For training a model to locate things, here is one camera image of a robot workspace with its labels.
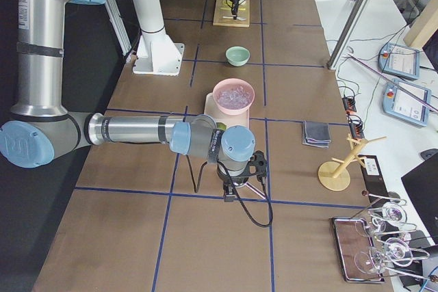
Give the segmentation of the white plastic spoon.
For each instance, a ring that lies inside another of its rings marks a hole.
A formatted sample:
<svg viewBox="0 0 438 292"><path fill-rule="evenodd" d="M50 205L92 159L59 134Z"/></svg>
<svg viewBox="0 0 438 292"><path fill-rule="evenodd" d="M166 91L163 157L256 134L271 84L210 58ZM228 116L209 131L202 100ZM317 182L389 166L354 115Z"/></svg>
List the white plastic spoon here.
<svg viewBox="0 0 438 292"><path fill-rule="evenodd" d="M235 20L235 21L246 21L247 18L240 17L240 16L223 16L223 19L229 19L229 20Z"/></svg>

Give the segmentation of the steel ice scoop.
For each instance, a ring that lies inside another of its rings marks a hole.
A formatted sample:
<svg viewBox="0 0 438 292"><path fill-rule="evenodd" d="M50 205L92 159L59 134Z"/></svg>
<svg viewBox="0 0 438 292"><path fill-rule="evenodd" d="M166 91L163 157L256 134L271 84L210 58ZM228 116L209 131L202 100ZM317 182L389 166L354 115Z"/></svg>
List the steel ice scoop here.
<svg viewBox="0 0 438 292"><path fill-rule="evenodd" d="M254 194L256 194L262 200L266 199L265 194L260 189L257 189L255 186L251 185L248 181L244 183L234 183L234 185L237 189L241 189L245 187L249 189L251 192L253 192Z"/></svg>

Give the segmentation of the green bowl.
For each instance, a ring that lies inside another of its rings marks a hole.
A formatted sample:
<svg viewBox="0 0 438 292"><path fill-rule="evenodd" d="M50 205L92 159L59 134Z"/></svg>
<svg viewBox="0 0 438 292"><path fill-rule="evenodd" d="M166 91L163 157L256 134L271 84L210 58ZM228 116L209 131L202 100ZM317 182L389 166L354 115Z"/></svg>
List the green bowl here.
<svg viewBox="0 0 438 292"><path fill-rule="evenodd" d="M250 51L241 46L234 46L226 50L225 56L230 65L240 67L249 61Z"/></svg>

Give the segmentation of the pink bowl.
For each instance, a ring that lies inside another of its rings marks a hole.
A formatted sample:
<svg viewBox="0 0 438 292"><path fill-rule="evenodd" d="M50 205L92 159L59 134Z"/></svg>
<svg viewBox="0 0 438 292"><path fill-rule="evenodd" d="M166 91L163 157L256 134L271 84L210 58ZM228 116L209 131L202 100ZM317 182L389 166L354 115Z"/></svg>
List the pink bowl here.
<svg viewBox="0 0 438 292"><path fill-rule="evenodd" d="M216 84L213 99L222 113L239 115L249 110L255 99L255 91L248 82L230 78Z"/></svg>

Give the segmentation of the clear ice cubes pile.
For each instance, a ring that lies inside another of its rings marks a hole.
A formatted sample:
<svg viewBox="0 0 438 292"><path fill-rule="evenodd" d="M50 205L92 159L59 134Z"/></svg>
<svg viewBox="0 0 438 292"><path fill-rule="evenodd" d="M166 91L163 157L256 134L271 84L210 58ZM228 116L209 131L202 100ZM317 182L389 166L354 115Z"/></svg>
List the clear ice cubes pile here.
<svg viewBox="0 0 438 292"><path fill-rule="evenodd" d="M243 89L223 90L218 95L218 103L229 109L240 109L250 103L251 97Z"/></svg>

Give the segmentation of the bamboo cutting board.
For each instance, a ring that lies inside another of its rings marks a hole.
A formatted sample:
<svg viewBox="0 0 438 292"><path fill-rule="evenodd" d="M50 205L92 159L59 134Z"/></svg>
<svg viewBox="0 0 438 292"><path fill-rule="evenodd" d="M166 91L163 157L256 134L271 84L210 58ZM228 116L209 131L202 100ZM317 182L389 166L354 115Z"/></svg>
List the bamboo cutting board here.
<svg viewBox="0 0 438 292"><path fill-rule="evenodd" d="M239 7L245 7L246 11L237 12L237 16L247 18L246 21L235 21L229 19L223 19L223 16L232 16L231 11L221 10L221 7L231 8L231 2L229 0L216 0L214 8L214 26L223 27L249 27L250 26L250 0L242 0Z"/></svg>

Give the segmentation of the green lime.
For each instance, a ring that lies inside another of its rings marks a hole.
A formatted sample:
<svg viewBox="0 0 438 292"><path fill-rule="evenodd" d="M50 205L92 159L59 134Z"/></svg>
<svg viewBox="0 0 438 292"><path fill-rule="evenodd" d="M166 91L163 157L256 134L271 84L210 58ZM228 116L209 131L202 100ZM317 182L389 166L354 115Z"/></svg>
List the green lime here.
<svg viewBox="0 0 438 292"><path fill-rule="evenodd" d="M222 131L225 131L227 129L227 126L224 123L222 123L222 122L217 122L216 123L216 128L220 129Z"/></svg>

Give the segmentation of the cream plastic tray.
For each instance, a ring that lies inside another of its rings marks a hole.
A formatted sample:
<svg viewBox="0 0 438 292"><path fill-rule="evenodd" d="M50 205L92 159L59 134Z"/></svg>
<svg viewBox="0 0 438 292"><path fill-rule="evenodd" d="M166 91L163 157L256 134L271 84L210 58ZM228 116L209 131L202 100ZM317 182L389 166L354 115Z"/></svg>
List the cream plastic tray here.
<svg viewBox="0 0 438 292"><path fill-rule="evenodd" d="M205 99L204 114L212 117L216 122L224 124L227 128L244 126L249 128L249 108L227 109L218 105L214 94L210 92Z"/></svg>

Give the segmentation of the wooden mug tree stand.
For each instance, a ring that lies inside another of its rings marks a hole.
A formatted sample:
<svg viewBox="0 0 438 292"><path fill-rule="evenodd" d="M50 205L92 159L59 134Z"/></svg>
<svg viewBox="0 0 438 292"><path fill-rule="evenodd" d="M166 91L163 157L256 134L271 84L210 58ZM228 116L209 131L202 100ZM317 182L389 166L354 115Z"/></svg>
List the wooden mug tree stand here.
<svg viewBox="0 0 438 292"><path fill-rule="evenodd" d="M387 137L378 137L372 140L366 138L355 139L348 134L346 140L350 145L350 152L344 159L337 159L332 157L330 161L324 162L318 169L318 179L320 183L331 191L343 191L350 184L350 174L347 171L347 167L357 161L363 168L365 167L366 156L359 153L365 148L365 146L372 142L384 140Z"/></svg>

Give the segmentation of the grey folded cloth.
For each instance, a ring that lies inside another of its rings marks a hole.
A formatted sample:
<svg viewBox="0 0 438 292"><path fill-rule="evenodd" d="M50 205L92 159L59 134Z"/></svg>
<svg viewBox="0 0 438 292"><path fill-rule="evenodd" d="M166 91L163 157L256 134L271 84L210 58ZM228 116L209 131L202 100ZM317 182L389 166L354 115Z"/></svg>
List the grey folded cloth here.
<svg viewBox="0 0 438 292"><path fill-rule="evenodd" d="M329 148L331 135L326 122L304 121L302 123L302 144L317 148Z"/></svg>

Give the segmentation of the black power strip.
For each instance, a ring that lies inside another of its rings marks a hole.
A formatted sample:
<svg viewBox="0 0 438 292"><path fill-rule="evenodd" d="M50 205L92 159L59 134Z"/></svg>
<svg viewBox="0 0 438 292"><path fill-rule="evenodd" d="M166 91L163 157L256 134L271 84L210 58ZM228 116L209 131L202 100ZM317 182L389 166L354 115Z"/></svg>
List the black power strip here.
<svg viewBox="0 0 438 292"><path fill-rule="evenodd" d="M357 109L355 106L354 96L343 96L342 103L346 112L346 117L348 120L348 125L350 127L351 135L354 139L360 140L364 138L363 133L363 121L357 115Z"/></svg>

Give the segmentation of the black framed tray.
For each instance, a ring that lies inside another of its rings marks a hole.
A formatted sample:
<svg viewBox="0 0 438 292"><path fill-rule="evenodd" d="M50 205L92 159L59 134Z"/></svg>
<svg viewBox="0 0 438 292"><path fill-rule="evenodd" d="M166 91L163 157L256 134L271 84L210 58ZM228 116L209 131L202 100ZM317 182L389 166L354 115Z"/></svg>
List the black framed tray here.
<svg viewBox="0 0 438 292"><path fill-rule="evenodd" d="M332 217L331 228L334 234L337 256L344 281L347 283L382 284L382 274L363 273L355 263L355 256L374 247L374 242L365 231L367 222L359 217Z"/></svg>

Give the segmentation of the wine glass rack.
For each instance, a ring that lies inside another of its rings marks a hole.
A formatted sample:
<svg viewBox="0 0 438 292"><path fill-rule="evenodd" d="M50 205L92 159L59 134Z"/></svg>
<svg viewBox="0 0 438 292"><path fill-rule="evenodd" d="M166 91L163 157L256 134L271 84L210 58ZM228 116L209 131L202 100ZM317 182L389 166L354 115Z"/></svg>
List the wine glass rack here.
<svg viewBox="0 0 438 292"><path fill-rule="evenodd" d="M374 201L356 212L352 219L356 220L357 232L369 237L377 246L370 246L359 251L354 256L357 269L364 274L380 276L386 271L394 276L410 276L423 280L424 283L437 283L437 270L430 274L410 274L405 269L416 261L423 261L430 257L430 253L411 248L403 239L406 235L416 231L415 224L408 223L404 206L407 204L395 192L388 192L386 196L362 192L363 196L370 196Z"/></svg>

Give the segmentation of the far teach pendant tablet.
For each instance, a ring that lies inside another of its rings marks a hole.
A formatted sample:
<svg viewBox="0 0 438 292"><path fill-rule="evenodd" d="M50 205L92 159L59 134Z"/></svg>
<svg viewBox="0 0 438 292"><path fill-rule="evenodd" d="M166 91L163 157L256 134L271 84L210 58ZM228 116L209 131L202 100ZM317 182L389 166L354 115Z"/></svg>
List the far teach pendant tablet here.
<svg viewBox="0 0 438 292"><path fill-rule="evenodd" d="M379 52L378 66L382 72L408 80L420 77L420 51L394 43L385 44Z"/></svg>

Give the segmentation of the teach pendant tablet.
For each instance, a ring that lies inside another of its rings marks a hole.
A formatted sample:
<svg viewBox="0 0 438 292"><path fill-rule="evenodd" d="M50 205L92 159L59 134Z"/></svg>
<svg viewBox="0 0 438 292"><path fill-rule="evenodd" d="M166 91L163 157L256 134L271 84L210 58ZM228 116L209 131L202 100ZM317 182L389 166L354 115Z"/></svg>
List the teach pendant tablet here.
<svg viewBox="0 0 438 292"><path fill-rule="evenodd" d="M379 52L378 66L382 72L408 80L420 77L420 51L394 43L385 44Z"/></svg>
<svg viewBox="0 0 438 292"><path fill-rule="evenodd" d="M428 124L429 108L409 96L400 87L429 103L432 95L428 88L415 85L401 79L393 79L386 85L383 97L383 111L390 116L414 124L418 127L426 127Z"/></svg>

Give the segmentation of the near teach pendant tablet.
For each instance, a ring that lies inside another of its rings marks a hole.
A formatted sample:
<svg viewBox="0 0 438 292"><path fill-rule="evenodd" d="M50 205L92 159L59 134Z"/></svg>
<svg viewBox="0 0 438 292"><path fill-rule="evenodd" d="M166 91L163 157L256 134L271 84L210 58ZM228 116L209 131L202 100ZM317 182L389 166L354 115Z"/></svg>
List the near teach pendant tablet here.
<svg viewBox="0 0 438 292"><path fill-rule="evenodd" d="M428 88L415 85L401 79L393 79L386 85L383 97L383 111L390 116L414 124L418 127L426 127L428 124L429 108L409 96L400 87L429 103L432 95Z"/></svg>

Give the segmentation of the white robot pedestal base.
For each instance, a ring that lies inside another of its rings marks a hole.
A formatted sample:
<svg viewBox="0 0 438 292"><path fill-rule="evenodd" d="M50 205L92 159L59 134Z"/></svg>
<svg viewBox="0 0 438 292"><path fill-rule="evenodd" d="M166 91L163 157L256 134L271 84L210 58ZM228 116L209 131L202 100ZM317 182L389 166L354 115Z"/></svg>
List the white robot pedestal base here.
<svg viewBox="0 0 438 292"><path fill-rule="evenodd" d="M133 0L141 37L133 72L139 75L177 76L185 45L166 33L160 0Z"/></svg>

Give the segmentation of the aluminium frame post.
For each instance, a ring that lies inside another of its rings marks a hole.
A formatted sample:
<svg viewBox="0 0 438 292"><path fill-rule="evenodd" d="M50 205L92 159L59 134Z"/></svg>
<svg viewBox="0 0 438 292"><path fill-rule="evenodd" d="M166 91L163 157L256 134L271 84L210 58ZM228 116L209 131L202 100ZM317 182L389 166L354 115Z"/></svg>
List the aluminium frame post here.
<svg viewBox="0 0 438 292"><path fill-rule="evenodd" d="M369 2L370 0L355 1L352 11L341 32L339 40L337 41L337 44L335 45L335 48L326 64L329 70L335 70L337 68L338 62L340 61L341 56L346 50L346 47L350 42L355 27L358 24L359 19L361 18L361 15L363 11L366 9Z"/></svg>

